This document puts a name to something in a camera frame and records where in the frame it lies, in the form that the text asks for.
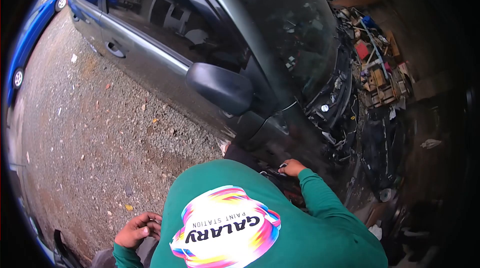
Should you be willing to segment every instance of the man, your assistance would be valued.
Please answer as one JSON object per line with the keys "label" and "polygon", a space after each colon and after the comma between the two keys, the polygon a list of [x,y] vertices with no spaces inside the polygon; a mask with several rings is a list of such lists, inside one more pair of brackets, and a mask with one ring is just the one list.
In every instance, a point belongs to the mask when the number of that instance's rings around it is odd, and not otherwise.
{"label": "man", "polygon": [[118,268],[142,267],[135,249],[148,236],[159,240],[153,268],[387,267],[377,238],[312,170],[297,160],[279,169],[300,180],[306,214],[239,162],[215,160],[179,175],[161,227],[160,215],[147,212],[116,236]]}

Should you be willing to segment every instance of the gravel ground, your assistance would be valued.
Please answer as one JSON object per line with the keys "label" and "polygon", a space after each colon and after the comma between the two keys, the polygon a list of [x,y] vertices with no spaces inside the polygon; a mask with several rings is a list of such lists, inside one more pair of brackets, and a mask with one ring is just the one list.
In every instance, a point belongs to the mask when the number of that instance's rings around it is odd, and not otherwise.
{"label": "gravel ground", "polygon": [[221,157],[213,135],[95,54],[67,9],[34,49],[10,115],[19,131],[10,160],[26,165],[28,203],[47,243],[60,229],[85,261],[138,213],[161,214],[182,171]]}

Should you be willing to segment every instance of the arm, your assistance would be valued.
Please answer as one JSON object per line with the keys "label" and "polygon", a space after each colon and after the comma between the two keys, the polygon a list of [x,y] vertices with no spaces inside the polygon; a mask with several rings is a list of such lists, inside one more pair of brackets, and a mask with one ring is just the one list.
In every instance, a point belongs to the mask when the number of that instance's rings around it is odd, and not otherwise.
{"label": "arm", "polygon": [[140,262],[140,258],[132,248],[127,248],[113,244],[113,257],[116,260],[115,265],[118,268],[144,268]]}
{"label": "arm", "polygon": [[333,213],[350,213],[318,174],[306,168],[299,172],[301,193],[311,216],[320,219]]}
{"label": "arm", "polygon": [[113,244],[113,257],[118,268],[144,267],[135,250],[148,236],[160,240],[161,226],[155,220],[161,221],[162,217],[152,212],[145,212],[130,220],[117,234]]}
{"label": "arm", "polygon": [[297,160],[286,160],[284,163],[286,166],[280,168],[279,172],[298,177],[303,199],[311,216],[328,221],[334,227],[371,236],[365,225],[343,206],[318,174]]}

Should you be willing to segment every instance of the door handle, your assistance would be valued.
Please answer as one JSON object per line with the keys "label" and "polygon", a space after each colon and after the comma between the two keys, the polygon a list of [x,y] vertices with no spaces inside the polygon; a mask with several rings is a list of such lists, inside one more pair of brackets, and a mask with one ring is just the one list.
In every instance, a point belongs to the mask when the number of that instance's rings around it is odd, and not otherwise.
{"label": "door handle", "polygon": [[125,55],[115,46],[115,44],[106,41],[105,42],[105,47],[109,52],[111,52],[113,55],[116,55],[119,58],[124,58]]}

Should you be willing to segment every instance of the green shirt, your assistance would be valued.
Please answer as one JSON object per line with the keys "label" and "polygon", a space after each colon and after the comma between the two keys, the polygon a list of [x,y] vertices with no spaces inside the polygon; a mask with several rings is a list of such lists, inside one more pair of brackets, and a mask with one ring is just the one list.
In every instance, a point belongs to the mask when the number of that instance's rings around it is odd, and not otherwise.
{"label": "green shirt", "polygon": [[[231,259],[227,257],[223,259],[223,263],[228,263],[224,266],[219,262],[215,266],[209,263],[210,260],[200,264],[197,262],[191,266],[207,268],[227,267],[233,264],[231,267],[235,268],[387,267],[387,258],[380,242],[360,220],[341,204],[321,177],[310,169],[304,169],[299,173],[298,178],[310,215],[292,205],[268,179],[241,163],[231,160],[215,160],[187,169],[178,176],[168,193],[163,211],[160,242],[153,254],[151,267],[187,267],[185,260],[179,258],[179,256],[191,256],[189,252],[210,253],[212,252],[211,249],[201,251],[197,247],[200,244],[206,244],[206,242],[208,244],[218,243],[220,240],[223,242],[222,246],[231,245],[235,250],[242,250],[242,257],[236,258],[236,260],[253,259],[253,261],[250,264],[235,264],[235,261],[228,262]],[[247,205],[247,207],[249,205],[254,207],[259,205],[255,207],[256,212],[247,211],[247,214],[245,214],[245,211],[240,210],[238,214],[233,213],[234,219],[231,215],[223,215],[221,223],[217,219],[209,220],[208,218],[205,222],[197,223],[194,221],[191,223],[192,221],[188,221],[188,223],[185,223],[185,233],[179,237],[177,232],[184,227],[185,217],[189,215],[189,212],[194,214],[195,211],[205,212],[206,209],[202,209],[202,207],[208,208],[207,210],[211,209],[212,212],[215,211],[212,205],[217,204],[208,203],[213,195],[204,198],[199,197],[200,202],[196,202],[197,199],[195,198],[207,191],[226,185],[235,186],[233,190],[236,193],[233,193],[233,195],[236,196],[225,199],[221,196],[219,197],[220,202],[226,201],[228,203],[225,204],[226,207],[234,207],[237,202],[239,207],[240,204]],[[248,198],[240,196],[241,194],[237,196],[238,192],[243,191],[241,189],[244,190]],[[231,192],[225,194],[223,196],[230,196]],[[184,208],[186,205],[192,204],[193,207],[186,209],[183,217],[184,221],[182,221]],[[267,217],[268,219],[259,218],[262,213],[265,214],[265,207],[262,205],[268,207],[269,211],[274,212],[272,215],[266,215],[266,217],[270,216]],[[281,227],[275,227],[279,223],[278,221],[274,222],[278,219],[278,216]],[[238,239],[237,236],[247,235],[255,227],[259,227],[260,223],[257,221],[259,219],[265,223],[262,230],[267,230],[264,233],[268,238],[265,239],[265,236],[256,233],[258,236],[255,237],[256,240],[254,241],[258,248],[244,249],[244,245],[247,244],[243,244],[245,242],[241,238]],[[198,235],[195,232],[193,232],[193,235],[187,234],[187,227],[190,229],[193,227],[195,231],[199,231]],[[178,238],[181,238],[177,243],[188,247],[188,249],[180,249],[181,252],[177,250],[177,256],[174,255],[170,247],[170,243],[174,241],[172,238],[176,234]],[[138,256],[132,249],[115,244],[113,255],[117,260],[118,268],[142,267]]]}

